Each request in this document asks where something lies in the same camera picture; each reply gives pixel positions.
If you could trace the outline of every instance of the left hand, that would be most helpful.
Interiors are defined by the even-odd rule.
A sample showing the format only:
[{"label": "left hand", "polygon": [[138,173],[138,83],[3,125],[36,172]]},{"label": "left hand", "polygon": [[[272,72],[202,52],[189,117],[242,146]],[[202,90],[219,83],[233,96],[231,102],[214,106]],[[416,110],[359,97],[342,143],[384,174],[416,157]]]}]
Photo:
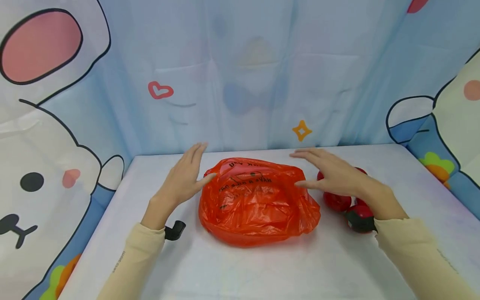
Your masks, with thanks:
[{"label": "left hand", "polygon": [[183,154],[162,187],[150,199],[142,225],[153,230],[162,229],[178,205],[192,198],[216,176],[215,173],[208,174],[197,181],[200,160],[206,148],[207,143],[197,143]]},{"label": "left hand", "polygon": [[162,187],[156,192],[154,198],[168,199],[175,206],[189,200],[209,183],[215,173],[208,174],[197,181],[200,171],[200,160],[207,148],[207,143],[193,145],[170,170]]}]

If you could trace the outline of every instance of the red ball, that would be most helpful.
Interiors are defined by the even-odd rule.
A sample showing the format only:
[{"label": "red ball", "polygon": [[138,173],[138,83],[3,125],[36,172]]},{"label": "red ball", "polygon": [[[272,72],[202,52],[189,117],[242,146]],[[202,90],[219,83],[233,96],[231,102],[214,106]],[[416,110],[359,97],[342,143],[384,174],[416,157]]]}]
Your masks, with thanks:
[{"label": "red ball", "polygon": [[358,171],[362,172],[363,174],[367,174],[367,172],[365,172],[365,170],[364,170],[364,169],[362,169],[362,168],[355,167],[355,169],[357,169]]},{"label": "red ball", "polygon": [[323,173],[322,173],[321,171],[318,171],[317,180],[322,180],[323,178],[325,178],[325,176],[323,175]]},{"label": "red ball", "polygon": [[363,201],[363,200],[360,199],[360,198],[357,198],[355,201],[357,202],[357,205],[368,206],[368,205],[365,203],[365,201]]},{"label": "red ball", "polygon": [[339,196],[324,192],[325,204],[336,212],[342,213],[352,205],[352,197]]},{"label": "red ball", "polygon": [[345,212],[348,226],[358,233],[369,233],[376,230],[373,213],[364,205],[354,205]]},{"label": "red ball", "polygon": [[350,208],[347,209],[347,213],[353,211],[355,214],[357,214],[359,217],[362,219],[366,219],[369,217],[373,216],[372,211],[370,208],[366,205],[354,205]]}]

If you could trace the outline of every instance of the star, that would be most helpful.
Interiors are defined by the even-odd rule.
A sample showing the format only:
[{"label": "star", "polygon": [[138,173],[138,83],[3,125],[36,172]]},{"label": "star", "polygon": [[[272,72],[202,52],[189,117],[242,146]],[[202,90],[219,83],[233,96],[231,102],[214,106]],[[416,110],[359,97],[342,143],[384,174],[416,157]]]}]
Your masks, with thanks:
[{"label": "star", "polygon": [[307,135],[313,132],[307,127],[304,120],[300,120],[299,125],[297,127],[293,127],[292,130],[295,132],[300,142],[303,141]]}]

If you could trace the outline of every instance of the beige sleeve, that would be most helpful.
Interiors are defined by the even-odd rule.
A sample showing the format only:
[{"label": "beige sleeve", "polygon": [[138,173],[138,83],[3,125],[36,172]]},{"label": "beige sleeve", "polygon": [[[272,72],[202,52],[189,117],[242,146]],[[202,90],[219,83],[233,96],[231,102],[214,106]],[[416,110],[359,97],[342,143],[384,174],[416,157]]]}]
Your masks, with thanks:
[{"label": "beige sleeve", "polygon": [[135,224],[97,300],[139,299],[164,242],[165,229],[151,230]]},{"label": "beige sleeve", "polygon": [[419,300],[478,300],[419,219],[375,220],[380,248]]}]

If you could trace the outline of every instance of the white table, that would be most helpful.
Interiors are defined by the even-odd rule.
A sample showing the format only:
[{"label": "white table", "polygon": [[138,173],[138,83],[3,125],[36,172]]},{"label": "white table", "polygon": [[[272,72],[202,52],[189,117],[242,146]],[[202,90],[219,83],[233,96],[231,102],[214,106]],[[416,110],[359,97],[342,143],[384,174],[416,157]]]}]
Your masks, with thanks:
[{"label": "white table", "polygon": [[[438,238],[444,255],[480,291],[478,221],[405,148],[395,145],[331,147],[329,151],[390,185],[406,212],[421,217]],[[227,157],[251,157],[317,170],[291,150],[204,154],[203,173]],[[142,218],[153,195],[179,155],[136,157],[88,243],[61,300],[93,300],[122,252],[132,225]],[[253,249],[227,246],[198,220],[199,194],[182,204],[167,225],[187,224],[178,241],[166,241],[142,299],[414,299],[373,235],[352,232],[322,205],[318,227],[309,235]]]}]

